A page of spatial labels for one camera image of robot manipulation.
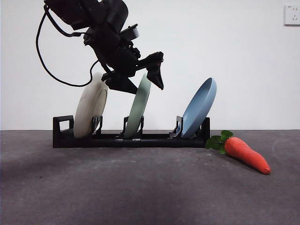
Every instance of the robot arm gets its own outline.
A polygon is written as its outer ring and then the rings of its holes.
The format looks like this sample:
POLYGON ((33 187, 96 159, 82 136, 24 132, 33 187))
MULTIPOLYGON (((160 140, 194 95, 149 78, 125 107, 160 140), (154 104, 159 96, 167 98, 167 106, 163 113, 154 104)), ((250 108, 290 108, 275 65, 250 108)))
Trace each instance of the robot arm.
MULTIPOLYGON (((143 68, 148 70, 147 77, 150 81, 160 89, 164 88, 160 74, 163 53, 156 52, 139 60, 140 51, 133 47, 132 42, 138 37, 137 24, 121 31, 128 16, 128 8, 122 0, 44 0, 44 2, 45 10, 50 8, 74 30, 88 27, 83 37, 84 44, 93 48, 106 71, 102 80, 110 89, 135 94, 137 87, 131 83, 129 77, 135 76, 136 71, 143 68)), ((50 13, 47 11, 46 13, 54 24, 50 13)))

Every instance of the rack base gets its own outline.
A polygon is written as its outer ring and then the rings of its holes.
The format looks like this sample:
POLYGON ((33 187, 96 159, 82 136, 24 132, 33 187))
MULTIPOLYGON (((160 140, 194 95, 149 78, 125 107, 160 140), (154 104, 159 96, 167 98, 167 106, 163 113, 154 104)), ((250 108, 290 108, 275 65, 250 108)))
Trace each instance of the rack base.
POLYGON ((124 129, 121 133, 103 134, 101 131, 103 117, 94 117, 92 120, 91 134, 85 138, 76 139, 73 135, 73 116, 62 116, 53 118, 53 148, 204 148, 206 141, 210 138, 210 119, 206 118, 199 130, 190 139, 182 139, 181 132, 183 118, 177 117, 176 128, 173 132, 156 131, 157 134, 143 133, 143 120, 141 118, 141 129, 132 139, 124 139, 124 132, 128 117, 124 118, 124 129), (69 129, 60 130, 60 122, 69 121, 69 129))

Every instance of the wall outlet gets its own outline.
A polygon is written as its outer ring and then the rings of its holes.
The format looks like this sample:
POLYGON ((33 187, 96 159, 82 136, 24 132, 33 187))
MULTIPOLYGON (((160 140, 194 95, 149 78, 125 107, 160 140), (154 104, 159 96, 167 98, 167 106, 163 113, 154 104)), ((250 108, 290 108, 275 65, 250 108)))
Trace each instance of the wall outlet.
POLYGON ((285 25, 300 26, 300 4, 285 5, 285 25))

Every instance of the gray carpet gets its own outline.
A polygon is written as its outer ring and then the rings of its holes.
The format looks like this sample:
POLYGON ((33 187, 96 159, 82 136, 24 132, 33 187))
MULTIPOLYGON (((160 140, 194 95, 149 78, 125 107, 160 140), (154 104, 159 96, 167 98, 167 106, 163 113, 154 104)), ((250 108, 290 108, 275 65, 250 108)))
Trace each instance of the gray carpet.
POLYGON ((53 149, 51 131, 1 131, 1 224, 299 225, 300 131, 234 133, 271 175, 214 150, 53 149))

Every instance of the toy carrot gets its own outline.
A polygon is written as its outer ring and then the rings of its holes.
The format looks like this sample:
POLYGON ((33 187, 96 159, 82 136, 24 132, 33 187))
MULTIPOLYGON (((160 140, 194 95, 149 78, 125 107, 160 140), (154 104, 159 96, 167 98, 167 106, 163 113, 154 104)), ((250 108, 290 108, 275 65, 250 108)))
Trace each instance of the toy carrot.
POLYGON ((271 169, 266 160, 256 151, 251 149, 243 140, 233 137, 233 133, 223 130, 221 136, 212 136, 205 147, 218 150, 221 154, 238 158, 263 174, 270 174, 271 169))

